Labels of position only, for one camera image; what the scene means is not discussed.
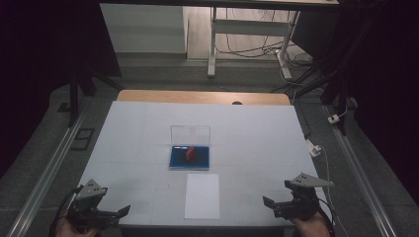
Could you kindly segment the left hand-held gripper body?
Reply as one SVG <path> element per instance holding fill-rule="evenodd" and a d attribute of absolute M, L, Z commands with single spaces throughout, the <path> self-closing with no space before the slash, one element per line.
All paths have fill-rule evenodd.
<path fill-rule="evenodd" d="M 67 212 L 68 221 L 77 230 L 98 228 L 105 230 L 114 226 L 114 215 L 98 209 L 98 204 L 107 193 L 93 179 L 76 194 Z"/>

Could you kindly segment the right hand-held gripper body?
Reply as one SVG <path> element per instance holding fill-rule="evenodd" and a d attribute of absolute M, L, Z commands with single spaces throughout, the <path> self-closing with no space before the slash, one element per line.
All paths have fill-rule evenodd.
<path fill-rule="evenodd" d="M 334 183 L 317 177 L 299 174 L 292 180 L 285 180 L 285 187 L 290 189 L 293 200 L 283 209 L 284 219 L 300 218 L 308 220 L 319 209 L 316 188 L 333 187 Z"/>

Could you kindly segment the blue ink pad box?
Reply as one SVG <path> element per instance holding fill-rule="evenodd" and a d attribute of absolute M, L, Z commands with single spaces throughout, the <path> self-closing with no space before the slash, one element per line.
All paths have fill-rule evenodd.
<path fill-rule="evenodd" d="M 170 170 L 207 171 L 210 168 L 210 127 L 206 125 L 171 126 Z M 186 160 L 189 147 L 196 149 L 192 161 Z"/>

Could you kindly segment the person's right hand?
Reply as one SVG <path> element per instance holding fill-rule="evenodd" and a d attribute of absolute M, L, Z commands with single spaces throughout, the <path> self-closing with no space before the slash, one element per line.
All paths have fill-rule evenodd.
<path fill-rule="evenodd" d="M 306 221 L 294 218 L 291 223 L 295 226 L 299 237 L 330 237 L 327 223 L 319 213 L 315 213 Z"/>

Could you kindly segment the person's left hand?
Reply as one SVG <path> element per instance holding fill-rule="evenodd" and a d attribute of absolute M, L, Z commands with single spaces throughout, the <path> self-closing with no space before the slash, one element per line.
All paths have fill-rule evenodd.
<path fill-rule="evenodd" d="M 90 228 L 87 231 L 79 232 L 66 218 L 60 218 L 54 230 L 54 237 L 96 237 L 100 232 L 101 230 L 97 228 Z"/>

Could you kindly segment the white paper sheet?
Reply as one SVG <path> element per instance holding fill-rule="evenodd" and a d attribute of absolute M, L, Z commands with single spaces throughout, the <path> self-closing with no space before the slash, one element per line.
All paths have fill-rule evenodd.
<path fill-rule="evenodd" d="M 187 179 L 186 219 L 219 219 L 219 178 L 217 174 L 189 174 Z"/>

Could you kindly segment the small white plug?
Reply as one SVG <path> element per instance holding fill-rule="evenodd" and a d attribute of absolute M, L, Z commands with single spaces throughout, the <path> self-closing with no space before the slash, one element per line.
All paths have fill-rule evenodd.
<path fill-rule="evenodd" d="M 347 113 L 347 111 L 348 111 L 348 109 L 345 109 L 345 111 L 341 115 L 335 114 L 335 115 L 330 116 L 328 118 L 328 122 L 330 124 L 334 124 L 334 123 L 339 122 L 344 117 L 344 115 Z"/>

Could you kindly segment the black metal stand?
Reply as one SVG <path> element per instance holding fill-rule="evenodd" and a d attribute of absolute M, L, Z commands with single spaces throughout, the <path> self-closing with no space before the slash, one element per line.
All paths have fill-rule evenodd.
<path fill-rule="evenodd" d="M 293 91 L 299 97 L 325 86 L 320 102 L 330 105 L 339 98 L 337 124 L 342 131 L 345 131 L 350 67 L 375 19 L 372 12 L 366 11 L 300 12 L 292 30 L 293 42 L 310 54 L 313 61 L 306 63 L 308 69 L 297 79 L 286 79 L 281 73 L 286 81 L 285 93 Z"/>
<path fill-rule="evenodd" d="M 125 87 L 116 81 L 114 81 L 110 76 L 101 73 L 97 70 L 94 70 L 92 67 L 80 67 L 75 69 L 70 78 L 69 78 L 69 87 L 70 87 L 70 121 L 68 126 L 71 127 L 76 123 L 76 120 L 79 117 L 79 95 L 78 91 L 82 92 L 88 96 L 93 97 L 96 92 L 96 86 L 93 83 L 93 79 L 97 78 L 110 87 L 116 89 L 118 92 L 123 90 Z"/>

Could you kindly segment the dark curtain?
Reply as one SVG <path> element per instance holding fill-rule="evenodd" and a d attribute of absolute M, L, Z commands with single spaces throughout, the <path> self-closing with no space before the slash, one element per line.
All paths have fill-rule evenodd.
<path fill-rule="evenodd" d="M 351 65 L 355 119 L 419 205 L 419 0 L 386 0 Z"/>
<path fill-rule="evenodd" d="M 76 78 L 122 75 L 99 0 L 0 0 L 0 178 Z"/>

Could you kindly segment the white panel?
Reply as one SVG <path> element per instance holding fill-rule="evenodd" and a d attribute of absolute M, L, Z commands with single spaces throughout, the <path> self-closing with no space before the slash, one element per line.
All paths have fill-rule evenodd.
<path fill-rule="evenodd" d="M 187 52 L 184 7 L 103 3 L 101 10 L 116 52 Z"/>

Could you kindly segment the aluminium rail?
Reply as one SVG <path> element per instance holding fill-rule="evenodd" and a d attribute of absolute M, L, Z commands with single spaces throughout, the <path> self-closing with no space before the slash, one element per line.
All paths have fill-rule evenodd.
<path fill-rule="evenodd" d="M 379 200 L 370 180 L 362 167 L 352 144 L 346 135 L 338 128 L 337 123 L 331 123 L 333 133 L 342 149 L 349 168 L 358 184 L 358 187 L 363 194 L 364 200 L 370 208 L 372 217 L 374 218 L 377 228 L 382 237 L 397 237 L 396 231 L 388 218 L 388 215 Z"/>
<path fill-rule="evenodd" d="M 37 180 L 35 187 L 32 189 L 29 197 L 15 219 L 11 229 L 6 237 L 25 237 L 41 204 L 54 180 L 69 148 L 78 132 L 81 123 L 86 117 L 87 110 L 84 108 L 74 124 L 66 129 L 63 138 L 60 140 L 58 147 L 50 157 L 41 177 Z"/>

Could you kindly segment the white desk frame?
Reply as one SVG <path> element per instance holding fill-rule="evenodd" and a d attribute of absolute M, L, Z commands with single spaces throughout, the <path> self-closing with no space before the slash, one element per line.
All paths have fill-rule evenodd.
<path fill-rule="evenodd" d="M 217 8 L 211 8 L 210 14 L 210 45 L 208 78 L 215 76 L 215 39 L 217 35 L 240 35 L 240 36 L 263 36 L 282 37 L 283 43 L 280 49 L 275 51 L 275 56 L 280 64 L 282 76 L 291 79 L 292 74 L 286 62 L 286 53 L 293 35 L 294 27 L 298 19 L 299 11 L 290 11 L 290 18 L 286 22 L 232 20 L 225 17 L 217 17 Z"/>

